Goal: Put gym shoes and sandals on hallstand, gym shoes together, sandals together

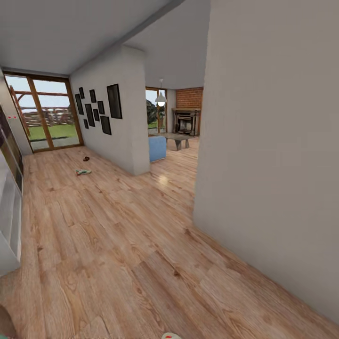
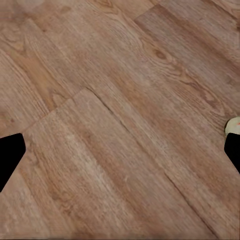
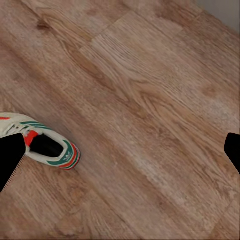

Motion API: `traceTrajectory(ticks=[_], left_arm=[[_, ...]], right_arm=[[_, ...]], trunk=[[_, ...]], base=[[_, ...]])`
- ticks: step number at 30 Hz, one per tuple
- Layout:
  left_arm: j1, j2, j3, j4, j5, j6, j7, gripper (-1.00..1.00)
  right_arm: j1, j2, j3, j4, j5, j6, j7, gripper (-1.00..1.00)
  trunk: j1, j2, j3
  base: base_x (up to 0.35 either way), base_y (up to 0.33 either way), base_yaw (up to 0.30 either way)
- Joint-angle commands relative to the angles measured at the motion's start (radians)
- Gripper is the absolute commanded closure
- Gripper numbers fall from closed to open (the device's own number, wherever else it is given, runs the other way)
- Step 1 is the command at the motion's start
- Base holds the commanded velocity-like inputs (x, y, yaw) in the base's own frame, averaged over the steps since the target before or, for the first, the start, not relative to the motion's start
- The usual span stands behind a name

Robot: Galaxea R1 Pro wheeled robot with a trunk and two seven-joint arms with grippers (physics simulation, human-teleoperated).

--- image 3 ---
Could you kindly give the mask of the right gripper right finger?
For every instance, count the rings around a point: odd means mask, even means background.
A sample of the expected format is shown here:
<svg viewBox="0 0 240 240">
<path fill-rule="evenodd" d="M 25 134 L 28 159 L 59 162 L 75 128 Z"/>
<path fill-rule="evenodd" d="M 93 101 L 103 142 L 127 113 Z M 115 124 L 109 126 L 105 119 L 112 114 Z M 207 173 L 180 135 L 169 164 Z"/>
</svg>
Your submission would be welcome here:
<svg viewBox="0 0 240 240">
<path fill-rule="evenodd" d="M 240 135 L 228 133 L 224 151 L 240 173 Z"/>
</svg>

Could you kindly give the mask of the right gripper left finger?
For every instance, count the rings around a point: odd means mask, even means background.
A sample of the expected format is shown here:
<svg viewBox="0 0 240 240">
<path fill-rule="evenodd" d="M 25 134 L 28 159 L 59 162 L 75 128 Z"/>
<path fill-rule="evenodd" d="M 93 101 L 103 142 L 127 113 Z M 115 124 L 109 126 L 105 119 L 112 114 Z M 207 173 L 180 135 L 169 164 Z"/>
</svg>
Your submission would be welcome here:
<svg viewBox="0 0 240 240">
<path fill-rule="evenodd" d="M 26 145 L 22 133 L 0 138 L 0 193 L 25 152 Z"/>
</svg>

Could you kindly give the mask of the gym shoe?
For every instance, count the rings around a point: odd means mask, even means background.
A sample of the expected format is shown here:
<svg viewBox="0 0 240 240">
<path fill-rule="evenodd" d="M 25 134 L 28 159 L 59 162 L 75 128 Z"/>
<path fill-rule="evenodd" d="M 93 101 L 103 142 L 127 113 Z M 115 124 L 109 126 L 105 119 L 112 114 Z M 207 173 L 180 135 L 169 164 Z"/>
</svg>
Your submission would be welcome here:
<svg viewBox="0 0 240 240">
<path fill-rule="evenodd" d="M 81 152 L 66 137 L 19 113 L 0 113 L 0 139 L 22 133 L 25 155 L 41 163 L 71 170 L 80 161 Z"/>
</svg>

